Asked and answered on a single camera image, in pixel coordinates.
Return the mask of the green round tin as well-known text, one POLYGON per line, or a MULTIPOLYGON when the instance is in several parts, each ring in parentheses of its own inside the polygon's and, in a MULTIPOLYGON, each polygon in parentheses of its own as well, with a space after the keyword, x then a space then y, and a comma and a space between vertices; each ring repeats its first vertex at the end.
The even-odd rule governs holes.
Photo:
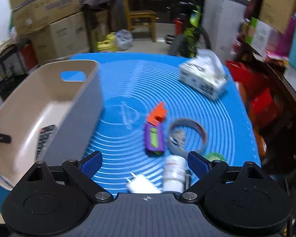
POLYGON ((209 153, 206 153, 204 155, 204 157, 207 160, 211 161, 211 162, 212 161, 216 161, 216 160, 220 160, 220 161, 226 162, 225 157, 222 154, 218 153, 218 152, 209 152, 209 153))

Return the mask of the white pill bottle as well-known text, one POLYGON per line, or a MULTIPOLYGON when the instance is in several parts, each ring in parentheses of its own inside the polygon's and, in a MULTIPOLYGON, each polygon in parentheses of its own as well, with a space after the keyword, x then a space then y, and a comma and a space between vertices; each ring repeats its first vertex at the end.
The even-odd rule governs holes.
POLYGON ((170 155, 164 162, 162 191, 182 193, 185 190, 187 161, 181 156, 170 155))

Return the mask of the black TV remote control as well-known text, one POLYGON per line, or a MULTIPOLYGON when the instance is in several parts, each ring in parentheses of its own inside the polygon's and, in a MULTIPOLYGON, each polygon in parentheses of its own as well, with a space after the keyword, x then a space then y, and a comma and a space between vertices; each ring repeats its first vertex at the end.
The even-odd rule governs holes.
POLYGON ((43 127, 39 132, 36 160, 39 160, 46 152, 47 146, 51 142, 53 132, 56 130, 56 125, 43 127))

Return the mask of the white refrigerator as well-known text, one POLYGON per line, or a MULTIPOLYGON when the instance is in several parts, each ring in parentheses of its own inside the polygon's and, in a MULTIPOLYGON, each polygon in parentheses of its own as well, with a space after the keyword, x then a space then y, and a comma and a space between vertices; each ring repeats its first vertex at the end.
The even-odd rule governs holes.
POLYGON ((205 0, 201 25, 209 36, 211 50, 223 64, 231 58, 248 3, 247 0, 205 0))

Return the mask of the green white carton box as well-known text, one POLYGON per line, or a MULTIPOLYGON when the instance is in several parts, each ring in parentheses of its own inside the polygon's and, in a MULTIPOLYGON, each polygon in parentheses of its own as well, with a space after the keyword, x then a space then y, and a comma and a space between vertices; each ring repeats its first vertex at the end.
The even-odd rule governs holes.
POLYGON ((274 52, 279 40, 279 32, 256 18, 251 18, 246 43, 263 58, 266 53, 274 52))

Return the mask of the clear plastic bag on floor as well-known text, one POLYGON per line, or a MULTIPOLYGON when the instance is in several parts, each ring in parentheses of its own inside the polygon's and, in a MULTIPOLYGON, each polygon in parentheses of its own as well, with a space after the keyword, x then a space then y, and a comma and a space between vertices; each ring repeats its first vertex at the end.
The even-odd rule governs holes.
POLYGON ((121 29, 115 34, 115 43, 117 50, 128 50, 132 45, 132 33, 126 29, 121 29))

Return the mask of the wooden chair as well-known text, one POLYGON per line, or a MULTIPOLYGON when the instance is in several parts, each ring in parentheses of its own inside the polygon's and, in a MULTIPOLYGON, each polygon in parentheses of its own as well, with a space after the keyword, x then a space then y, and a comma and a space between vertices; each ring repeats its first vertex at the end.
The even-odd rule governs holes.
POLYGON ((156 13, 152 10, 131 11, 128 0, 123 0, 125 9, 127 30, 132 32, 140 27, 147 27, 151 36, 151 40, 156 42, 156 13))

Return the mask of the purple orange utility knife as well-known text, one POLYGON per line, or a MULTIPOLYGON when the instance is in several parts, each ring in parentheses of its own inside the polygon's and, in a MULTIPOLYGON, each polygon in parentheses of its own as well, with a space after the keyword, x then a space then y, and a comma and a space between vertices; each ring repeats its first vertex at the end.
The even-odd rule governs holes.
POLYGON ((144 146, 147 152, 164 154, 166 148, 162 123, 166 119, 166 114, 165 104, 160 102, 147 115, 144 125, 144 146))

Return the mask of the large stacked cardboard box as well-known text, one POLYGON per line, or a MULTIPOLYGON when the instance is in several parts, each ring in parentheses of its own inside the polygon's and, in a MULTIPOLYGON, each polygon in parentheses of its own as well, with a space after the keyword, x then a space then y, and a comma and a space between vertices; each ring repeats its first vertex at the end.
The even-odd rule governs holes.
POLYGON ((90 50, 82 12, 33 32, 29 38, 40 65, 90 50))

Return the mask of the white tissue box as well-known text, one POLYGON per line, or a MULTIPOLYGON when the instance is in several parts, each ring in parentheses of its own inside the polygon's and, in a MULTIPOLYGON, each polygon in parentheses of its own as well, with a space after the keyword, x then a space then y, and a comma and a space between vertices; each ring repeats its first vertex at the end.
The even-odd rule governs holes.
POLYGON ((212 50, 199 49, 196 57, 179 65, 179 80, 214 101, 225 91, 229 77, 212 50))

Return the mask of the yellow detergent jug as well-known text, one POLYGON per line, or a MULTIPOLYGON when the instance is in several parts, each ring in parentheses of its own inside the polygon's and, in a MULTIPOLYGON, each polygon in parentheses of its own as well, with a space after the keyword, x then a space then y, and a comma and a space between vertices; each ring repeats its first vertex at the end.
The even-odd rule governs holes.
POLYGON ((115 32, 106 35, 104 41, 97 42, 97 52, 99 53, 114 53, 117 51, 115 32))

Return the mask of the top open cardboard box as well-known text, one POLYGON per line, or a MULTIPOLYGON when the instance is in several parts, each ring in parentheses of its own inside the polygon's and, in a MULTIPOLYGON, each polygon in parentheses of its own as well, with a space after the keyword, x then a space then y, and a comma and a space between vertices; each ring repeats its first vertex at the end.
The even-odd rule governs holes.
POLYGON ((80 12, 80 0, 9 0, 11 17, 19 36, 35 32, 80 12))

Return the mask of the white USB charger plug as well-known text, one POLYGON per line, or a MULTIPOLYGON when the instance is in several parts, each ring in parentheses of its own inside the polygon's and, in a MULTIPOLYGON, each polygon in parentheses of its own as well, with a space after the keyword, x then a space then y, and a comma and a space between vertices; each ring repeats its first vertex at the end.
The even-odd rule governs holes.
POLYGON ((139 174, 136 175, 134 173, 130 173, 132 179, 126 178, 126 188, 130 193, 134 194, 160 194, 162 191, 157 188, 148 178, 144 175, 139 174))

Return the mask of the beige plastic storage bin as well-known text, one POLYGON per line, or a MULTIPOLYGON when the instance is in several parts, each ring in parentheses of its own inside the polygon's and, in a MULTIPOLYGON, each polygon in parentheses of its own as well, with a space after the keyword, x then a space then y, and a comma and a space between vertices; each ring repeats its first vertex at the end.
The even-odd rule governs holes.
POLYGON ((40 160, 60 165, 81 159, 103 108, 99 63, 63 60, 31 73, 0 107, 0 186, 11 190, 36 160, 39 132, 56 125, 40 160))

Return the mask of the green black bicycle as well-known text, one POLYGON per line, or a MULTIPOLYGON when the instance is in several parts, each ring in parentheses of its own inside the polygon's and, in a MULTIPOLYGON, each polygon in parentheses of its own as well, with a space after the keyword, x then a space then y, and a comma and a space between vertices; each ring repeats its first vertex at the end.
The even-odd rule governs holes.
POLYGON ((166 0, 170 20, 180 19, 182 34, 166 35, 165 42, 170 45, 168 54, 191 58, 197 53, 198 42, 203 39, 206 49, 211 49, 209 36, 201 25, 205 0, 166 0))

